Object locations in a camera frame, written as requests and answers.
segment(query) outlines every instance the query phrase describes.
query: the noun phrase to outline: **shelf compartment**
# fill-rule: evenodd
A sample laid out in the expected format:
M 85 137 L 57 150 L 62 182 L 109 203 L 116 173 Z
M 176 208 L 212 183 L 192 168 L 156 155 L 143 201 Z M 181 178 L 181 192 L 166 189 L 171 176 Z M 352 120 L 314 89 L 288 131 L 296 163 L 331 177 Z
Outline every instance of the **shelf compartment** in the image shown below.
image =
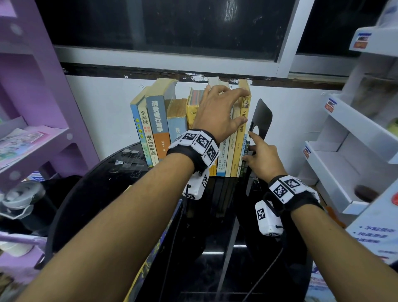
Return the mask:
M 343 214 L 359 215 L 368 206 L 354 193 L 359 173 L 339 153 L 338 143 L 306 141 L 304 154 L 325 187 L 336 209 Z
M 398 57 L 398 28 L 376 26 L 359 28 L 349 49 Z
M 339 95 L 328 96 L 325 110 L 381 159 L 398 164 L 398 137 L 394 134 L 342 101 Z
M 68 147 L 73 141 L 69 129 L 56 129 L 46 126 L 24 128 L 27 131 L 41 131 L 48 136 L 38 142 L 24 157 L 0 170 L 0 190 L 7 192 L 24 178 Z

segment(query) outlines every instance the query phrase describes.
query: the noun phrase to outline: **black wire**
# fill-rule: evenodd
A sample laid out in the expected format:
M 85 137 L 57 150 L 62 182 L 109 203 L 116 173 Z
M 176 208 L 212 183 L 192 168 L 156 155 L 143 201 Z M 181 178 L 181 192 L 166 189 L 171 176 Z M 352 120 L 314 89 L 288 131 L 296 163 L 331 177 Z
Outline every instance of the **black wire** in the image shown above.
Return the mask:
M 283 252 L 283 247 L 281 248 L 281 251 L 279 252 L 279 254 L 276 256 L 275 260 L 271 263 L 271 265 L 267 268 L 267 270 L 265 271 L 265 273 L 263 273 L 263 275 L 261 276 L 260 279 L 258 279 L 258 281 L 256 282 L 256 284 L 252 287 L 251 290 L 249 290 L 248 294 L 246 295 L 246 297 L 242 300 L 242 302 L 245 302 L 246 299 L 248 298 L 248 296 L 252 293 L 252 291 L 256 288 L 256 286 L 260 283 L 260 281 L 264 278 L 264 276 L 266 275 L 266 273 L 271 269 L 271 267 L 275 264 L 275 262 L 278 260 L 279 256 L 281 255 L 281 253 Z
M 170 259 L 172 258 L 172 253 L 173 253 L 173 246 L 174 246 L 174 241 L 176 239 L 176 235 L 177 235 L 177 231 L 178 231 L 178 227 L 179 227 L 179 223 L 181 222 L 181 218 L 185 212 L 185 207 L 187 205 L 187 200 L 188 200 L 188 188 L 190 188 L 191 186 L 189 184 L 187 184 L 187 190 L 185 191 L 185 198 L 182 200 L 182 209 L 181 209 L 181 214 L 178 218 L 178 223 L 177 223 L 177 228 L 176 231 L 174 232 L 174 236 L 173 236 L 173 241 L 172 241 L 172 246 L 170 249 L 170 254 L 169 254 L 169 260 L 167 261 L 167 266 L 166 266 L 166 272 L 164 273 L 164 279 L 163 279 L 163 284 L 162 284 L 162 290 L 160 291 L 160 296 L 159 296 L 159 302 L 161 302 L 162 300 L 162 295 L 163 295 L 163 290 L 164 290 L 164 285 L 166 284 L 166 279 L 167 279 L 167 273 L 169 271 L 169 265 L 170 265 Z

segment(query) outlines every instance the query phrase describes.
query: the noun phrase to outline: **glossy black tabletop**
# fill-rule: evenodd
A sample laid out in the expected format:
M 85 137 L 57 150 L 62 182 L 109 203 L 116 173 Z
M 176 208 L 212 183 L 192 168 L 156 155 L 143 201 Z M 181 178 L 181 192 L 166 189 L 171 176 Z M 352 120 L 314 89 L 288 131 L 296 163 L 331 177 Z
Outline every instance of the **glossy black tabletop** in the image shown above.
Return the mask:
M 140 144 L 104 159 L 63 202 L 51 226 L 46 258 L 59 251 L 96 214 L 148 171 Z M 242 301 L 281 250 L 258 230 L 254 204 L 241 178 L 211 177 L 201 200 L 187 200 L 166 277 L 162 301 Z M 182 202 L 155 257 L 129 294 L 129 301 L 158 301 Z M 308 284 L 293 282 L 280 257 L 247 301 L 303 301 Z

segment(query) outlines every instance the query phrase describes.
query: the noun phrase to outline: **window frame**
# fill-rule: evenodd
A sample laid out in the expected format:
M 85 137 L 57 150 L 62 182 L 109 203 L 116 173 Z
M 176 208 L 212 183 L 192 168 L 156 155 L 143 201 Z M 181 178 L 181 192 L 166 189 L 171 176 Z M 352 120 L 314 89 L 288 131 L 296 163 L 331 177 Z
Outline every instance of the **window frame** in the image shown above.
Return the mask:
M 297 60 L 297 48 L 314 1 L 295 1 L 277 62 L 60 45 L 55 45 L 55 51 L 59 61 L 66 63 L 287 78 L 292 64 Z M 142 38 L 142 35 L 132 36 L 134 40 Z

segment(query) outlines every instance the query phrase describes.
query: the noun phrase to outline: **white wall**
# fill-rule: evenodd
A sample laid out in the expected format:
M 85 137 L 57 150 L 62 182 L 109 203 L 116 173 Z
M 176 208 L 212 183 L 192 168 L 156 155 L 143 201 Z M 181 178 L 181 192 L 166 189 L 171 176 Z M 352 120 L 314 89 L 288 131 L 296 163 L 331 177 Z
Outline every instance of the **white wall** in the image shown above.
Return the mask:
M 67 79 L 101 160 L 139 141 L 129 104 L 153 80 L 88 76 L 67 76 Z M 204 89 L 205 86 L 178 82 L 176 97 L 187 98 L 190 87 Z M 304 141 L 316 140 L 327 117 L 323 93 L 328 91 L 262 86 L 250 89 L 249 123 L 261 98 L 273 113 L 265 140 L 277 146 L 287 172 L 297 175 L 305 161 Z

